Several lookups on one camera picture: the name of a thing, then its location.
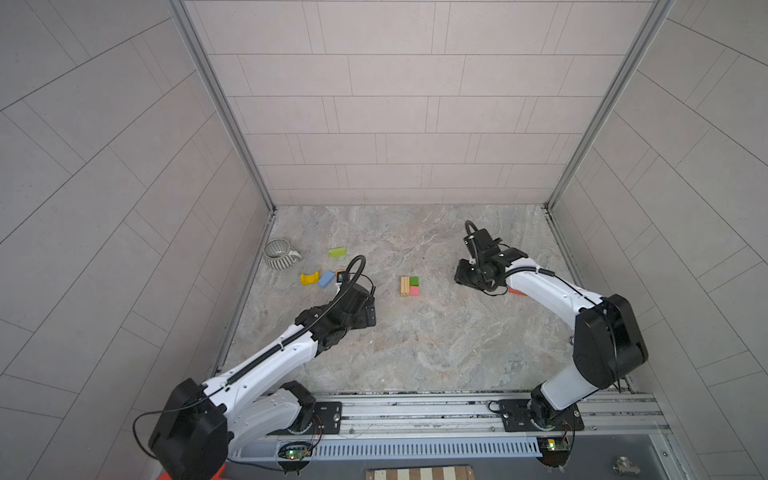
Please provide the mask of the blue wood block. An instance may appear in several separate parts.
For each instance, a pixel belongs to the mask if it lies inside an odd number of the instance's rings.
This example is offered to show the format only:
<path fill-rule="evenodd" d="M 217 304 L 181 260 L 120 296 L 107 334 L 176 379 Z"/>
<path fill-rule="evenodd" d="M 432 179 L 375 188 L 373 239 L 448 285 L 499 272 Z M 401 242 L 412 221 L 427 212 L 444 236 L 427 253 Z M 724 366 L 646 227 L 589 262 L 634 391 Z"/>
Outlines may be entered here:
<path fill-rule="evenodd" d="M 336 274 L 332 271 L 326 272 L 318 281 L 318 285 L 321 288 L 325 288 L 329 286 L 331 283 L 334 283 L 336 281 Z"/>

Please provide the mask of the lime green long block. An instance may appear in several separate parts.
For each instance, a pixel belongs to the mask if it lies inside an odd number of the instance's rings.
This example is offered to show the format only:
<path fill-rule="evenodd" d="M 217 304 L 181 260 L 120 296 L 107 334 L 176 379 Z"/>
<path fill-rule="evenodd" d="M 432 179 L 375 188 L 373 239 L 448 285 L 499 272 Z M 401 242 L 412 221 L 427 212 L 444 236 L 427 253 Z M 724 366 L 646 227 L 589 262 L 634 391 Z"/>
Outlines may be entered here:
<path fill-rule="evenodd" d="M 337 247 L 328 250 L 328 256 L 330 258 L 339 258 L 345 256 L 346 254 L 347 249 L 345 247 Z"/>

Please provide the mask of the natural long wood block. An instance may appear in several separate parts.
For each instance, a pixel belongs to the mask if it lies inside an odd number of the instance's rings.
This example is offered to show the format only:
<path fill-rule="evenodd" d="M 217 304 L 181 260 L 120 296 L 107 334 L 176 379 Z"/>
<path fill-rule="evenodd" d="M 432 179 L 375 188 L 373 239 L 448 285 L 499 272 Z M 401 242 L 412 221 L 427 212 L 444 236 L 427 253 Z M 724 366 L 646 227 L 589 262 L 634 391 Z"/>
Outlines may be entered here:
<path fill-rule="evenodd" d="M 402 276 L 400 278 L 400 295 L 407 297 L 410 295 L 410 278 L 408 276 Z"/>

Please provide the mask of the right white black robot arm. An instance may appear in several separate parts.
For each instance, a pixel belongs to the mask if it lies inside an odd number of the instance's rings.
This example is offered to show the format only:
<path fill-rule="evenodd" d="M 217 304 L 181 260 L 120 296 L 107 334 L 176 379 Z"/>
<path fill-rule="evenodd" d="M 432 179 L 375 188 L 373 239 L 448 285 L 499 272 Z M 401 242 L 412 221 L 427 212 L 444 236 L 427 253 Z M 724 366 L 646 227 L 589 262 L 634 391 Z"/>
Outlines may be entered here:
<path fill-rule="evenodd" d="M 593 393 L 619 380 L 648 360 L 648 350 L 630 302 L 577 287 L 528 254 L 506 246 L 467 220 L 464 244 L 470 254 L 456 269 L 457 284 L 494 296 L 498 289 L 527 296 L 573 329 L 570 364 L 531 391 L 529 418 L 547 431 L 562 415 Z"/>

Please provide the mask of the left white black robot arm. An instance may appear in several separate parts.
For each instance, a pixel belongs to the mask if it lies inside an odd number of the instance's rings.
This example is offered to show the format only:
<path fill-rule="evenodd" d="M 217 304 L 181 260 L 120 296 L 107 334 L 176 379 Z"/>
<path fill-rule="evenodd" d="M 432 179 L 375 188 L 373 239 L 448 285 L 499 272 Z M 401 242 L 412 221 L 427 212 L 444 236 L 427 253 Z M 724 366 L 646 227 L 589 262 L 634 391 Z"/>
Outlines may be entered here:
<path fill-rule="evenodd" d="M 171 392 L 148 440 L 172 479 L 211 479 L 228 456 L 270 433 L 314 432 L 315 397 L 286 376 L 376 324 L 374 292 L 346 282 L 326 304 L 302 311 L 277 339 L 240 365 Z"/>

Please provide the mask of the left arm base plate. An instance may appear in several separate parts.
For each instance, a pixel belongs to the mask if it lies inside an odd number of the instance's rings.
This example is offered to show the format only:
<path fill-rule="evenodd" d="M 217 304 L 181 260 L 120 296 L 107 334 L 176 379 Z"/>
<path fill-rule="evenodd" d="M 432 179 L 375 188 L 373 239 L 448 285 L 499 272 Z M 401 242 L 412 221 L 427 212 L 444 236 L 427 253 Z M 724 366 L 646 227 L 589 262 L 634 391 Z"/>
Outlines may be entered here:
<path fill-rule="evenodd" d="M 315 402 L 300 408 L 297 418 L 280 433 L 310 435 L 320 431 L 332 435 L 340 431 L 343 405 L 341 402 Z"/>

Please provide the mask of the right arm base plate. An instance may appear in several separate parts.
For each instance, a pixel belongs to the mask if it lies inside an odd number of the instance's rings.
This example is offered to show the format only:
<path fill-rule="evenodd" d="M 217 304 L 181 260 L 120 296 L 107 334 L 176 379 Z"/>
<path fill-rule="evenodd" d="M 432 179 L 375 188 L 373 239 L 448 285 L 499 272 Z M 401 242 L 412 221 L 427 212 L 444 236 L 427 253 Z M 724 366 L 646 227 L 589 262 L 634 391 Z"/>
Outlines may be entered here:
<path fill-rule="evenodd" d="M 565 432 L 585 429 L 583 418 L 576 405 L 556 412 L 545 427 L 540 427 L 534 422 L 528 404 L 527 399 L 502 399 L 496 402 L 493 410 L 501 417 L 506 432 Z"/>

